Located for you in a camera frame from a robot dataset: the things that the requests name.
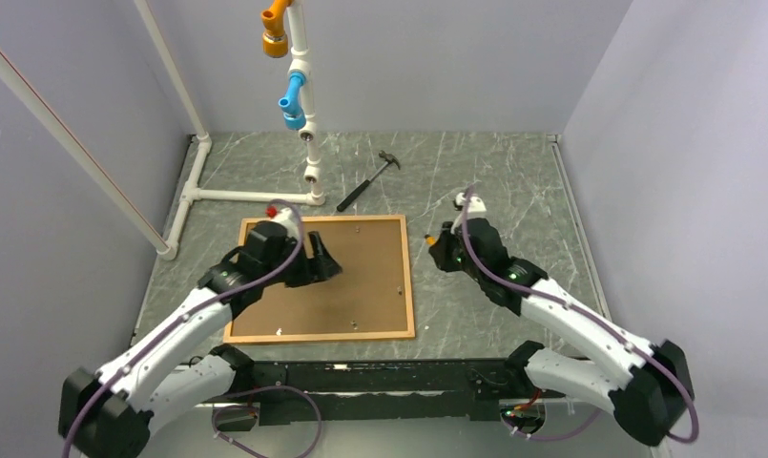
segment hammer head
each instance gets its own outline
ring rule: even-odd
[[[398,158],[395,157],[395,155],[391,155],[390,153],[387,153],[384,150],[381,150],[378,152],[378,157],[385,160],[386,162],[390,164],[395,164],[398,166],[398,170],[401,170],[401,162],[398,161]]]

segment pvc pipe frame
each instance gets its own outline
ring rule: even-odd
[[[12,64],[0,49],[0,79],[21,100],[30,113],[52,134],[55,140],[77,161],[80,167],[91,177],[97,186],[125,214],[139,232],[154,246],[156,252],[165,259],[176,256],[176,248],[165,241],[151,223],[141,214],[111,177],[100,167],[80,140],[69,130],[66,123],[29,81]]]
[[[206,157],[212,150],[212,139],[209,137],[206,129],[201,122],[200,117],[196,111],[196,107],[193,104],[192,97],[184,86],[184,81],[181,78],[181,74],[178,71],[176,62],[174,61],[170,50],[167,48],[167,43],[161,34],[161,30],[156,23],[156,18],[148,5],[147,0],[134,0],[142,22],[145,24],[145,28],[151,36],[151,39],[156,46],[161,62],[164,65],[170,80],[173,83],[174,89],[178,93],[184,110],[190,117],[190,122],[196,130],[196,137],[198,140],[198,146],[196,150],[196,158],[193,162],[193,169],[184,183],[184,187],[181,191],[181,196],[178,200],[178,208],[176,215],[173,218],[173,223],[170,227],[170,233],[167,238],[167,243],[171,247],[172,256],[164,257],[165,259],[172,259],[176,255],[178,249],[179,240],[181,238],[181,232],[184,228],[184,223],[187,220],[187,215],[190,212],[190,208],[193,206],[193,202],[202,198],[217,199],[217,200],[233,200],[233,201],[250,201],[250,202],[268,202],[275,198],[283,198],[292,203],[301,203],[308,205],[322,205],[324,203],[324,194],[322,191],[322,184],[319,182],[319,163],[321,161],[318,149],[318,143],[316,141],[316,113],[313,109],[313,94],[311,84],[308,81],[301,89],[301,103],[305,113],[307,123],[305,127],[300,130],[300,137],[306,141],[308,151],[308,166],[305,169],[305,180],[311,185],[311,192],[308,194],[281,194],[281,193],[262,193],[262,192],[238,192],[238,191],[215,191],[205,190],[198,187],[198,181],[203,170]],[[288,19],[291,23],[291,37],[293,47],[295,50],[303,50],[304,58],[307,55],[307,41],[305,39],[304,22],[302,20],[301,12],[301,0],[296,0],[291,7],[289,7]]]

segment robotic arm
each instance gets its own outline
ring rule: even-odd
[[[279,282],[305,286],[342,272],[317,232],[308,234],[313,257],[300,249],[292,258],[300,236],[290,209],[258,223],[245,243],[210,267],[183,303],[138,344],[95,373],[77,369],[63,384],[58,432],[65,438],[70,435],[75,418],[91,402],[73,444],[91,458],[136,457],[152,435],[196,404],[230,392],[233,385],[260,385],[252,380],[254,362],[230,345],[216,347],[188,369],[173,370],[198,344],[259,301],[266,286]],[[265,283],[228,301],[215,300],[221,293],[268,276],[286,262]],[[141,358],[131,366],[136,355]],[[97,391],[101,395],[93,401]]]
[[[540,267],[508,254],[499,232],[485,218],[487,208],[479,197],[472,195],[467,201],[460,193],[454,206],[463,210],[466,204],[467,214],[443,223],[438,239],[426,236],[431,244],[428,252],[437,267],[445,272],[465,272],[492,302],[544,325],[590,360],[567,358],[528,341],[506,361],[512,382],[588,402],[612,414],[635,440],[658,445],[695,398],[681,348],[670,341],[653,345],[592,312]],[[464,223],[469,247],[464,240]],[[689,400],[658,365],[675,376]]]

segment wooden frame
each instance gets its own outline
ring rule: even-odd
[[[246,240],[248,227],[266,219],[246,218],[240,222],[238,244]],[[336,217],[303,217],[302,222],[328,222],[328,221],[371,221],[371,220],[397,220],[401,229],[401,249],[404,263],[404,295],[406,311],[405,331],[379,331],[379,332],[355,332],[355,333],[325,333],[325,334],[289,334],[281,339],[280,336],[233,336],[232,322],[226,324],[223,332],[223,341],[226,344],[290,344],[296,342],[336,342],[358,340],[395,340],[414,339],[414,300],[411,287],[411,265],[408,255],[408,234],[406,232],[406,217],[404,215],[371,215],[371,216],[336,216]]]

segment orange valve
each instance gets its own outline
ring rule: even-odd
[[[260,14],[265,32],[262,34],[262,50],[270,57],[285,57],[288,54],[288,35],[282,18],[285,9],[293,0],[274,0],[268,10]]]

